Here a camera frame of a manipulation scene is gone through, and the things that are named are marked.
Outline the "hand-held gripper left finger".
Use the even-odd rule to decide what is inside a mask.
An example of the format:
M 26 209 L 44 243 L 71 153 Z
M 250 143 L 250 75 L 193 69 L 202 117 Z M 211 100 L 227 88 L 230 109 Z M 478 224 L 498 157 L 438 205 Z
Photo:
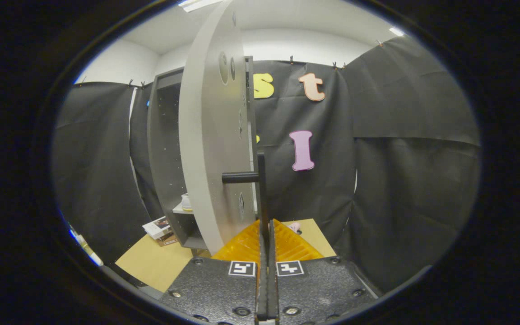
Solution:
M 199 321 L 258 325 L 269 319 L 266 264 L 256 221 L 213 257 L 190 259 L 159 302 Z

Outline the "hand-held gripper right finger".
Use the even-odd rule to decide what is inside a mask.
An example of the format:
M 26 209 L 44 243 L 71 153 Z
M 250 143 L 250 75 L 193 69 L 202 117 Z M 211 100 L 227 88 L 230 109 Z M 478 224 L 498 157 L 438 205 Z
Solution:
M 354 263 L 336 254 L 314 220 L 273 220 L 273 227 L 279 325 L 323 325 L 382 297 Z

